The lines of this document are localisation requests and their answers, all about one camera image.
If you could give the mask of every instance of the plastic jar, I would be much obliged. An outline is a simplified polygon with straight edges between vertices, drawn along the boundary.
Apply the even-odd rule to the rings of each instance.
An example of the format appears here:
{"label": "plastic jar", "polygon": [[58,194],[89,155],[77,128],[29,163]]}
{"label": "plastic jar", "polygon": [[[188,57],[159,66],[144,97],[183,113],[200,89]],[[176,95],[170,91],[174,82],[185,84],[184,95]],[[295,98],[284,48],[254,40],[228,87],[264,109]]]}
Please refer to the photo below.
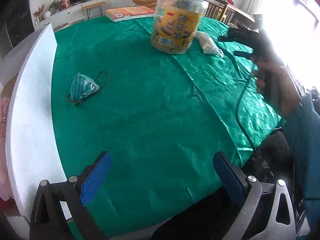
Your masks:
{"label": "plastic jar", "polygon": [[204,0],[158,0],[151,44],[170,53],[186,53],[208,2]]}

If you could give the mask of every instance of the book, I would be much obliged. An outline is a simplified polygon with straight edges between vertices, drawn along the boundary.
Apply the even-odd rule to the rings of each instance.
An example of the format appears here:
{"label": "book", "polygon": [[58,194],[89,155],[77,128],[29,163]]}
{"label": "book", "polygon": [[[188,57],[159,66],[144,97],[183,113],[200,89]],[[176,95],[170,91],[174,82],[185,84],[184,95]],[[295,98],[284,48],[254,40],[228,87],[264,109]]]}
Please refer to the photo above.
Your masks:
{"label": "book", "polygon": [[113,22],[119,22],[129,19],[153,17],[155,10],[146,6],[123,7],[106,10],[106,17]]}

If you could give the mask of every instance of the green tablecloth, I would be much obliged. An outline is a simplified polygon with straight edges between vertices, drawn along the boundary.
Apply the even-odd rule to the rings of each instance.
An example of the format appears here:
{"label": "green tablecloth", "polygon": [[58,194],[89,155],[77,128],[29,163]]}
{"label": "green tablecloth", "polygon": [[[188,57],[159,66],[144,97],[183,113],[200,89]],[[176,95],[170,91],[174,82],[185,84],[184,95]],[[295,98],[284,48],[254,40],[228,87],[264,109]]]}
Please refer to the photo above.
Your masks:
{"label": "green tablecloth", "polygon": [[[111,237],[161,222],[213,193],[221,182],[212,156],[224,151],[242,166],[252,150],[236,123],[236,105],[253,65],[235,58],[237,43],[217,43],[225,56],[204,55],[198,41],[183,55],[150,43],[152,18],[118,23],[99,17],[56,33],[52,118],[66,176],[80,174],[101,151],[113,158],[88,205]],[[204,18],[199,30],[214,40],[227,26]],[[79,105],[66,100],[77,72],[109,83]],[[103,84],[103,77],[98,80]],[[258,146],[278,117],[251,81],[239,120]]]}

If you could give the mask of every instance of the plastic bag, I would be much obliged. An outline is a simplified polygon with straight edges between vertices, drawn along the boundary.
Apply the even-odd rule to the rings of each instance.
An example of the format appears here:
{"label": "plastic bag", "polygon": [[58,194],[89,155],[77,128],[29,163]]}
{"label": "plastic bag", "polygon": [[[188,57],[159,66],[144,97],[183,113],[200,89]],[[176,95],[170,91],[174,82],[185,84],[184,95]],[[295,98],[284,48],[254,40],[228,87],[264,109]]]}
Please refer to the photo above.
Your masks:
{"label": "plastic bag", "polygon": [[208,34],[197,31],[195,34],[195,38],[200,42],[200,46],[204,54],[215,54],[223,57],[222,50],[217,47],[217,45]]}

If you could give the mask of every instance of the white cabinet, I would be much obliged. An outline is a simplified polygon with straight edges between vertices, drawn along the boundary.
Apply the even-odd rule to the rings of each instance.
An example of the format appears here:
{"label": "white cabinet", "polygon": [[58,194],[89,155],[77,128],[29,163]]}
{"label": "white cabinet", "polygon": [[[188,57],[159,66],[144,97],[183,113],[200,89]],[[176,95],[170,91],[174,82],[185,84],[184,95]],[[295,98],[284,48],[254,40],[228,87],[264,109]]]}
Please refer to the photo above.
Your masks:
{"label": "white cabinet", "polygon": [[132,0],[110,0],[110,9],[134,6],[135,3]]}
{"label": "white cabinet", "polygon": [[[41,29],[49,23],[52,24],[53,28],[55,28],[63,23],[73,23],[81,19],[87,19],[87,10],[82,11],[82,7],[99,2],[107,2],[106,5],[102,6],[103,12],[107,9],[112,8],[134,6],[134,2],[132,2],[132,0],[93,0],[89,2],[84,2],[82,4],[69,7],[68,9],[65,9],[61,12],[57,12],[56,14],[35,25],[35,30]],[[90,9],[90,17],[98,15],[98,7]]]}

